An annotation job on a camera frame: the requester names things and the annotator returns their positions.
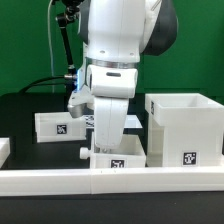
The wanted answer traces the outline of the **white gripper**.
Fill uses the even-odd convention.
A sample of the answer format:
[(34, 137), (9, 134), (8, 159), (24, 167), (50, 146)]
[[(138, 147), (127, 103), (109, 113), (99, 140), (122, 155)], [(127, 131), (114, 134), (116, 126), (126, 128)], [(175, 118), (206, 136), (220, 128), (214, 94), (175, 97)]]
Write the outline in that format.
[(101, 149), (118, 149), (138, 71), (89, 65), (88, 84), (94, 97), (94, 140)]

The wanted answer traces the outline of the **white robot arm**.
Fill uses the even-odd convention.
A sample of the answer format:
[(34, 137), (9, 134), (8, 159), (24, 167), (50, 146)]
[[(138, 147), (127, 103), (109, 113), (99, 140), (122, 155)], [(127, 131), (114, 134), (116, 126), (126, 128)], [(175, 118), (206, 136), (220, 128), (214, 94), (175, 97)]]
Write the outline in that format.
[(142, 54), (158, 56), (176, 40), (173, 0), (84, 0), (78, 34), (87, 45), (80, 102), (94, 106), (94, 143), (117, 149)]

